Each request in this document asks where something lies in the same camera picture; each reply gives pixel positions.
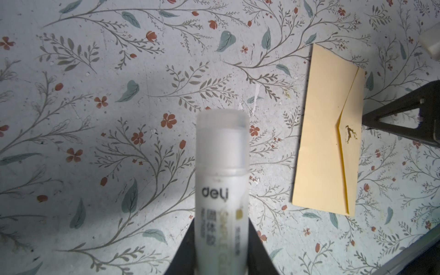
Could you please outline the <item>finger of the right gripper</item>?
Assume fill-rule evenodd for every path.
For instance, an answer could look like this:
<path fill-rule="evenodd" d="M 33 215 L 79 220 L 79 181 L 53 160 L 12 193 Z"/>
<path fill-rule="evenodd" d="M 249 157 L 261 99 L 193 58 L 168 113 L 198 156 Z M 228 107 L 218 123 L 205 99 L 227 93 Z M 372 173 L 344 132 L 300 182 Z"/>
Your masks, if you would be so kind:
<path fill-rule="evenodd" d="M 440 82 L 429 82 L 362 117 L 367 128 L 440 146 Z"/>

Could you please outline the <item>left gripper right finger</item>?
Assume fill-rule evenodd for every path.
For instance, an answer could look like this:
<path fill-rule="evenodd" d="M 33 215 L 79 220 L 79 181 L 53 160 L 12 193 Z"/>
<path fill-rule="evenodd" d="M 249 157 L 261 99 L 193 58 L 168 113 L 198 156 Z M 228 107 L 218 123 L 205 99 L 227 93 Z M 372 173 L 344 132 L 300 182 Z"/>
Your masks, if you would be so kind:
<path fill-rule="evenodd" d="M 279 275 L 250 219 L 247 269 L 249 275 Z"/>

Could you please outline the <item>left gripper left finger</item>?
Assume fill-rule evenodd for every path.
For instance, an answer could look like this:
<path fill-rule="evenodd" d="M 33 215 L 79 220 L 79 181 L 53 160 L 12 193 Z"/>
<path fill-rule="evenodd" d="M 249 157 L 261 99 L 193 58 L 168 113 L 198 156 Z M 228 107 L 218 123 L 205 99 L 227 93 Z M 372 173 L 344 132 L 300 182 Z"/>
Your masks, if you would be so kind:
<path fill-rule="evenodd" d="M 192 220 L 184 238 L 164 275 L 195 274 L 195 226 Z"/>

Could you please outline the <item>tan kraft envelope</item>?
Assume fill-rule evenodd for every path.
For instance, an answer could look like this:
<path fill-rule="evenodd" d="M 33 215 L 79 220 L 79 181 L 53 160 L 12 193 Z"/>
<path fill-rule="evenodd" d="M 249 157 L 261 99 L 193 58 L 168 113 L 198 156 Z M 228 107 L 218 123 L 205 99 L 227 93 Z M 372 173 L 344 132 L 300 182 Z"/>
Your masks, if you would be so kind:
<path fill-rule="evenodd" d="M 354 216 L 364 70 L 313 45 L 292 203 Z"/>

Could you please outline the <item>white glue stick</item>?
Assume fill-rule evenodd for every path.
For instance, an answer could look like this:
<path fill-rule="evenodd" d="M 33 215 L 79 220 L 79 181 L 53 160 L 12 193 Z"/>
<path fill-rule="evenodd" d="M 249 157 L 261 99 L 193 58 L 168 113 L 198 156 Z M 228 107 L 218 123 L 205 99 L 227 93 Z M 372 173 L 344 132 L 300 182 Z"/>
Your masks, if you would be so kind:
<path fill-rule="evenodd" d="M 243 275 L 249 237 L 249 117 L 238 110 L 197 116 L 195 250 L 200 275 Z"/>

